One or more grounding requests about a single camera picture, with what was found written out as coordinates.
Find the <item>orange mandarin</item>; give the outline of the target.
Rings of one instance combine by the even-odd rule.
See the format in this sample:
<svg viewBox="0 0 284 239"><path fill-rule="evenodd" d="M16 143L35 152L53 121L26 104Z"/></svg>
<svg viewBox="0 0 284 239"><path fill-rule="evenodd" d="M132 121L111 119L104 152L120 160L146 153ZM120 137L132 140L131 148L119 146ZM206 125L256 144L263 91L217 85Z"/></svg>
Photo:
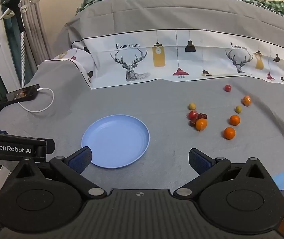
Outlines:
<svg viewBox="0 0 284 239"><path fill-rule="evenodd" d="M223 132L223 137L227 140L232 140L236 136L236 131L233 127L226 127Z"/></svg>
<svg viewBox="0 0 284 239"><path fill-rule="evenodd" d="M229 118L229 124L232 125L232 126L238 126L240 124L240 116L239 115L232 115L230 118Z"/></svg>

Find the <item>orange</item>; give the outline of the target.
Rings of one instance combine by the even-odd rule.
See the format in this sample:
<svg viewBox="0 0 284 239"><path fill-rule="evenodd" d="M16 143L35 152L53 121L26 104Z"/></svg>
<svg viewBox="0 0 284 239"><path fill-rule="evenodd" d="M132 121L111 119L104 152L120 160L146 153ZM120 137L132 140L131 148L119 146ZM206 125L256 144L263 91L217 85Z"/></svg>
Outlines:
<svg viewBox="0 0 284 239"><path fill-rule="evenodd" d="M242 98L241 102L244 106L250 107L252 100L250 96L245 96L244 98Z"/></svg>
<svg viewBox="0 0 284 239"><path fill-rule="evenodd" d="M203 131L207 127L207 119L201 118L198 119L195 123L195 129L197 131Z"/></svg>

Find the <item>dark red jujube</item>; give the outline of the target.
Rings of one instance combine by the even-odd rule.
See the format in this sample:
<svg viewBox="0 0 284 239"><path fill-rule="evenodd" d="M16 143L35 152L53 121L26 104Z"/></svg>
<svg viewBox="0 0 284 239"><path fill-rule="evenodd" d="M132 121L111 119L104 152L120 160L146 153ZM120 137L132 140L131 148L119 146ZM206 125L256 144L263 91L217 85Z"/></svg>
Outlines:
<svg viewBox="0 0 284 239"><path fill-rule="evenodd" d="M207 115L204 114L204 113L199 113L199 114L197 115L197 117L198 117L198 119L207 119Z"/></svg>
<svg viewBox="0 0 284 239"><path fill-rule="evenodd" d="M189 122L189 125L190 126L195 126L195 123L197 122L197 119L194 118L194 119L191 119L190 122Z"/></svg>

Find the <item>yellow-green fruit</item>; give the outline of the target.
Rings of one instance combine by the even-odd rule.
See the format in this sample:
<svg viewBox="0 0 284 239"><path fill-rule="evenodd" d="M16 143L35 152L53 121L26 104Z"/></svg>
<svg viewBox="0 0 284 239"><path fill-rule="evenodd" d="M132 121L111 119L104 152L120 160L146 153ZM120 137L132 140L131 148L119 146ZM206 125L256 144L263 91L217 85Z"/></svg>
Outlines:
<svg viewBox="0 0 284 239"><path fill-rule="evenodd" d="M240 114L242 112L242 107L241 105L238 105L236 108L235 108L235 111Z"/></svg>
<svg viewBox="0 0 284 239"><path fill-rule="evenodd" d="M195 103L189 103L188 109L189 109L190 111L196 110L196 108L197 108L197 106L195 105Z"/></svg>

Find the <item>light blue plate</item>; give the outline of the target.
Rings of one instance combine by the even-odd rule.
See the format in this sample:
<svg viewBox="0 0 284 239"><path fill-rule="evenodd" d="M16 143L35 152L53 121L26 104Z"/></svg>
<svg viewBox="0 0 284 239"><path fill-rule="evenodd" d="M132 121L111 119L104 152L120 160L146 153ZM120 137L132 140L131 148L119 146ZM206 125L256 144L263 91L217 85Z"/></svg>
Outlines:
<svg viewBox="0 0 284 239"><path fill-rule="evenodd" d="M117 169L139 160L149 147L150 133L139 119L124 114L103 117L90 125L81 139L92 151L92 163Z"/></svg>

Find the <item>black smartphone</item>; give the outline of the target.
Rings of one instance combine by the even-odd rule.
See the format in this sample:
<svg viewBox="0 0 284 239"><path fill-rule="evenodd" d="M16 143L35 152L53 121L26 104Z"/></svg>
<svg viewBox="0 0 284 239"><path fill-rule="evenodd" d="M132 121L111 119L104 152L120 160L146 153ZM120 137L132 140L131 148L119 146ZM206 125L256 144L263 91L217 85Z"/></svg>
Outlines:
<svg viewBox="0 0 284 239"><path fill-rule="evenodd" d="M6 102L8 103L20 103L24 101L30 101L38 96L39 84L21 88L13 92L6 94Z"/></svg>

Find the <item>small red tomato far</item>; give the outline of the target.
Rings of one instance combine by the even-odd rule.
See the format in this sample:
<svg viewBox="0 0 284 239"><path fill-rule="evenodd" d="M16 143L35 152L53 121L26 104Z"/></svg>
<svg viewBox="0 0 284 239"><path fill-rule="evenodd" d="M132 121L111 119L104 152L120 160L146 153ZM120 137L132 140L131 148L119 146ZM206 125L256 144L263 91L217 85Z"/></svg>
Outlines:
<svg viewBox="0 0 284 239"><path fill-rule="evenodd" d="M232 89L231 85L225 85L225 87L224 87L224 90L225 90L226 92L230 92L231 89Z"/></svg>

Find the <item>grey printed sofa cover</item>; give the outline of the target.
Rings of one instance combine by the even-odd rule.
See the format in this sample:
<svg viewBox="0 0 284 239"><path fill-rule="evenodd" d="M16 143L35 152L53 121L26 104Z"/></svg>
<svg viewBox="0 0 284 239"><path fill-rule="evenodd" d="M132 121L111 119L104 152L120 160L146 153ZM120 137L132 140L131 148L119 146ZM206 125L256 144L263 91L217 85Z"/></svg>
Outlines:
<svg viewBox="0 0 284 239"><path fill-rule="evenodd" d="M91 124L125 114L145 123L149 147L127 167L85 170L106 190L175 190L195 177L191 148L233 162L259 158L284 190L284 17L233 0L105 0L64 25L55 52L31 80L43 92L5 107L1 131L51 138L67 156ZM207 115L203 131L189 125L189 103Z"/></svg>

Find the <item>grey curtain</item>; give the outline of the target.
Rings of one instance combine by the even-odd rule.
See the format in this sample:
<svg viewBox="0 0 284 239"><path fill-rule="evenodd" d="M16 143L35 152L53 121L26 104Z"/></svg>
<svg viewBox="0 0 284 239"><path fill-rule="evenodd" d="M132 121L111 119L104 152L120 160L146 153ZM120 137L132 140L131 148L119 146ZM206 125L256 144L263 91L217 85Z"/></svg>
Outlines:
<svg viewBox="0 0 284 239"><path fill-rule="evenodd" d="M43 61L52 58L51 48L47 39L41 17L39 2L31 5L22 14L26 28L26 55L32 73L38 69Z"/></svg>

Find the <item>black handled pole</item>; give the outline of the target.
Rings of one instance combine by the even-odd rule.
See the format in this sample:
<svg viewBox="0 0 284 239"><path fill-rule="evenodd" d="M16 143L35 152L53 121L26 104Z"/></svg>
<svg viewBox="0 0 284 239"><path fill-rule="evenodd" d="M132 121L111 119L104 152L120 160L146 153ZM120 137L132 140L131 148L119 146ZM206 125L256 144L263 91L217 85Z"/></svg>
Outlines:
<svg viewBox="0 0 284 239"><path fill-rule="evenodd" d="M2 3L8 9L8 12L3 14L3 17L11 12L14 13L14 16L17 21L17 25L20 31L20 42L21 42L21 87L25 86L26 80L26 68L25 68L25 26L22 19L21 12L21 0L4 0Z"/></svg>

